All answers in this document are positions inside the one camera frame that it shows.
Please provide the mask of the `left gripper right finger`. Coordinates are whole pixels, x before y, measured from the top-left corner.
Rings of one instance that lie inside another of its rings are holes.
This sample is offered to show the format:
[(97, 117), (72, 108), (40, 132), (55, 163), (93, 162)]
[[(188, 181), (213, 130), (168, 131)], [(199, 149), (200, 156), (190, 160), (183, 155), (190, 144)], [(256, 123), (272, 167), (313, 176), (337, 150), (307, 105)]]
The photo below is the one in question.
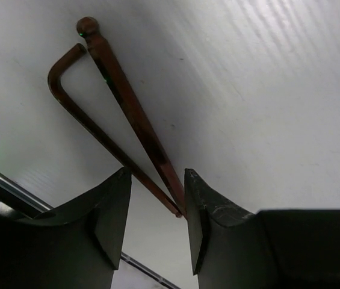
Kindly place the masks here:
[(199, 288), (277, 288), (278, 269), (261, 218), (184, 173), (188, 236)]

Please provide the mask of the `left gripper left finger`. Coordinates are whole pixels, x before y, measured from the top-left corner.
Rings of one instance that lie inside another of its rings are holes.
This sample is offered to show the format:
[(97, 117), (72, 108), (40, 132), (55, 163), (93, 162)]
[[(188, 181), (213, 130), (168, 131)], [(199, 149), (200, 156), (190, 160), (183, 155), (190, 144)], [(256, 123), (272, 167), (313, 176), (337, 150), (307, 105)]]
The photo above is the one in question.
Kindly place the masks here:
[(131, 171), (19, 223), (25, 230), (20, 288), (110, 288), (119, 268)]

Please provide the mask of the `brown hex key long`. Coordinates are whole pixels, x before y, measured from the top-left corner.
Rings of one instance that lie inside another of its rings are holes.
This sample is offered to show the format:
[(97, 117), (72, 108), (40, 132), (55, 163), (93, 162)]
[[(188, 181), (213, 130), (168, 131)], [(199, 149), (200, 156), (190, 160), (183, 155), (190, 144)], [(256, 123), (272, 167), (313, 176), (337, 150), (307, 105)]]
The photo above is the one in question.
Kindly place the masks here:
[(63, 88), (61, 84), (62, 75), (83, 57), (86, 52), (86, 48), (82, 44), (77, 43), (51, 67), (47, 78), (51, 94), (113, 157), (123, 166), (129, 168), (133, 176), (171, 213), (176, 217), (182, 217), (183, 214), (170, 197), (73, 101)]

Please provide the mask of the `brown hex key ball-end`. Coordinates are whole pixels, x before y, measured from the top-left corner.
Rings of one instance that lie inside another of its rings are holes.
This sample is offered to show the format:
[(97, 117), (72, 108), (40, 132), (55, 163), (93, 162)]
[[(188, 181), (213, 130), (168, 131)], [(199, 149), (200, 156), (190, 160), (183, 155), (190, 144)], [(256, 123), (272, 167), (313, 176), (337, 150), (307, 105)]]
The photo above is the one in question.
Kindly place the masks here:
[(180, 212), (186, 217), (183, 185), (110, 44), (100, 33), (97, 20), (89, 16), (83, 17), (77, 22), (76, 30), (87, 43), (92, 59), (107, 82), (142, 147), (144, 147)]

